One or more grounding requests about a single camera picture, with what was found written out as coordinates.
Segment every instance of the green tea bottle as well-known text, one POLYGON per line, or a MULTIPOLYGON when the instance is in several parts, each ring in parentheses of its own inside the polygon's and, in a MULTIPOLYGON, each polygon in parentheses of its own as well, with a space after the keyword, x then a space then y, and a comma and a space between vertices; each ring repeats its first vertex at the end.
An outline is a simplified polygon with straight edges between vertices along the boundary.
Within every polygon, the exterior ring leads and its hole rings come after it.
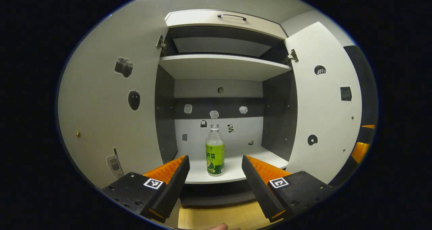
POLYGON ((221 176, 224 172, 225 144, 219 134, 219 124, 210 125, 206 139, 207 173, 221 176))

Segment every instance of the white shelf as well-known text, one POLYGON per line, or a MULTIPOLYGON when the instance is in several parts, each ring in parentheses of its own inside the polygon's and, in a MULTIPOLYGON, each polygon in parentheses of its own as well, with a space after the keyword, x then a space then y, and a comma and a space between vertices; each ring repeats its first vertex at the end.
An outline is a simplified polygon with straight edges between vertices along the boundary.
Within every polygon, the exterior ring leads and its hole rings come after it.
MULTIPOLYGON (((177 153, 175 158, 182 156, 180 152, 177 153)), ((189 159, 190 170, 186 178, 186 184, 215 184, 234 182, 246 179, 242 170, 243 155, 252 156, 261 161, 267 162, 280 169, 287 167, 288 162, 264 147, 242 147, 236 148, 236 154, 225 157, 225 172, 222 176, 213 177, 207 174, 207 161, 205 154, 202 154, 202 159, 189 159)))
POLYGON ((159 64, 174 79, 234 79, 265 81, 291 67, 249 57, 221 54, 184 54, 161 57, 159 64))

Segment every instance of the cabinet door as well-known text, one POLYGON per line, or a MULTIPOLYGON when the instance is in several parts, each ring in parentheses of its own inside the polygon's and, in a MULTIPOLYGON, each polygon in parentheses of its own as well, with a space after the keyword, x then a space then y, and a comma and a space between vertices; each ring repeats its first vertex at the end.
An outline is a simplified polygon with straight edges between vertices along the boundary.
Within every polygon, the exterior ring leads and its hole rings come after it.
POLYGON ((77 46, 58 91, 58 122, 71 158, 97 187, 116 180, 107 156, 116 147, 125 173, 145 173, 162 165, 155 125, 155 83, 168 27, 156 0, 136 0, 97 25, 77 46), (125 78, 116 73, 119 57, 133 63, 125 78), (132 110, 128 95, 137 91, 132 110))
POLYGON ((304 170, 329 183, 350 156, 360 128, 358 77, 342 45, 320 22, 290 36, 285 45, 298 57, 298 62, 292 60, 297 129, 287 171, 304 170), (341 87, 350 87, 351 101, 346 101, 349 91, 341 92, 341 87))

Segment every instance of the drawer handle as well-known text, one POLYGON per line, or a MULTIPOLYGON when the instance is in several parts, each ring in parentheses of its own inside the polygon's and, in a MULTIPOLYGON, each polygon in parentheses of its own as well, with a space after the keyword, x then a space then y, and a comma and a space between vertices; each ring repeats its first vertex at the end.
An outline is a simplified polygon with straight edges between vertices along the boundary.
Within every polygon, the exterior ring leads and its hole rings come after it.
MULTIPOLYGON (((229 15, 229 14, 219 14, 219 15, 217 15, 218 17, 222 17, 222 16, 235 16, 235 15, 229 15)), ((243 16, 237 16, 237 17, 240 17, 240 18, 242 18, 244 21, 246 21, 246 18, 244 18, 243 16)))

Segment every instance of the wooden floor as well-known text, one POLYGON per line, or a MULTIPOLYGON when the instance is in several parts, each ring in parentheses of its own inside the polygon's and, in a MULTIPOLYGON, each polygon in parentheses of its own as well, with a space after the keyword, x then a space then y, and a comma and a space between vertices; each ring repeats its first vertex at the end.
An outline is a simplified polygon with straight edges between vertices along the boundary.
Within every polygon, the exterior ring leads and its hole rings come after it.
POLYGON ((257 201, 224 207, 180 206, 178 228, 204 230, 221 223, 227 224, 228 229, 242 230, 255 230, 273 224, 265 218, 257 201))

